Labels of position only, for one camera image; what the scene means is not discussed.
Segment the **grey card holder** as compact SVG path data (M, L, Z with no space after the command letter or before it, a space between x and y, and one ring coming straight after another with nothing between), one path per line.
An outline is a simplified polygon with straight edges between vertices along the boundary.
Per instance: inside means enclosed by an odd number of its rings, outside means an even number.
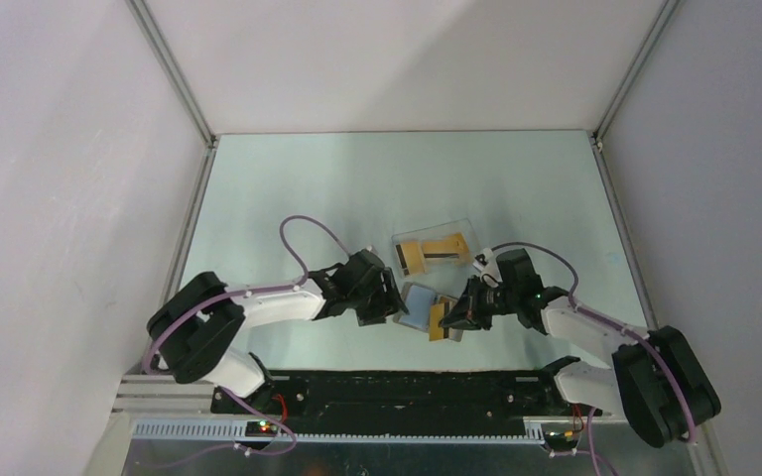
M410 313L397 313L393 317L393 322L413 330L424 332L427 335L429 327L429 309L431 305L437 303L441 297L454 298L440 294L434 289L418 283L405 283L401 295ZM462 330L450 329L449 341L460 342L462 337Z

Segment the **clear plastic card box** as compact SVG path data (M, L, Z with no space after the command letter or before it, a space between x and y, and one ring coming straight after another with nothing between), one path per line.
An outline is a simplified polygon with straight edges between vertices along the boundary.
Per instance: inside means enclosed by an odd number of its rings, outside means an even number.
M467 266L479 249L467 218L391 237L396 263L406 278L426 275L451 266Z

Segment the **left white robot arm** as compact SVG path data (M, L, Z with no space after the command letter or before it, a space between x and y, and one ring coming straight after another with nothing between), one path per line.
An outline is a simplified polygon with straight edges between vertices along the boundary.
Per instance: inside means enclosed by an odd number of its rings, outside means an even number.
M252 352L234 349L242 330L283 321L317 321L353 311L359 325L382 324L408 308L392 270L363 249L346 262L305 270L294 282L229 291L214 272L196 275L146 324L146 370L164 360L178 384L207 381L235 396L250 413L274 400L271 377Z

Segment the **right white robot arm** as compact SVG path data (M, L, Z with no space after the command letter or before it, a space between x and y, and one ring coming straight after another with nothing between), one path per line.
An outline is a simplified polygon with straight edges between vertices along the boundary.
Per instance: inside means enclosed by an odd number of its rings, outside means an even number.
M525 328L567 341L598 361L571 358L542 382L537 399L544 411L561 415L581 404L624 417L655 448L694 441L722 403L685 335L673 326L632 325L584 304L575 295L574 267L568 268L568 289L545 286L529 254L534 247L509 242L481 251L475 274L440 326L489 330L494 317L514 315Z

